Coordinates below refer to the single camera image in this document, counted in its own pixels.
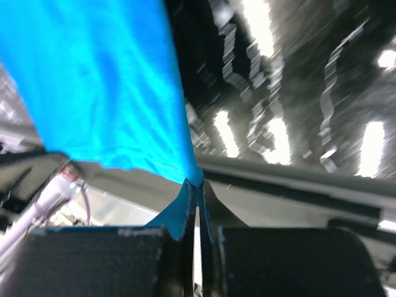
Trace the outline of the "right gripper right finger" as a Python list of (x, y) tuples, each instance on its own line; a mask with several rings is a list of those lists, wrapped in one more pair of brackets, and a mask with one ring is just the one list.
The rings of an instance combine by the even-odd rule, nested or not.
[(336, 228), (258, 228), (208, 181), (197, 192), (204, 296), (384, 296), (371, 257)]

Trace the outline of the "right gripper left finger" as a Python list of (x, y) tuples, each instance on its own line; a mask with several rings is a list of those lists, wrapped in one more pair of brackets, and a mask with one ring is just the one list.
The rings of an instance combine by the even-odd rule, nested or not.
[(38, 228), (4, 272), (2, 296), (192, 296), (196, 188), (144, 226)]

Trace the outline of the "blue t shirt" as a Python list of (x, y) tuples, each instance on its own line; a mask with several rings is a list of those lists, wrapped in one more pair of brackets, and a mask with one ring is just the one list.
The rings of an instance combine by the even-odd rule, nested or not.
[(1, 61), (47, 150), (202, 183), (163, 1), (2, 1)]

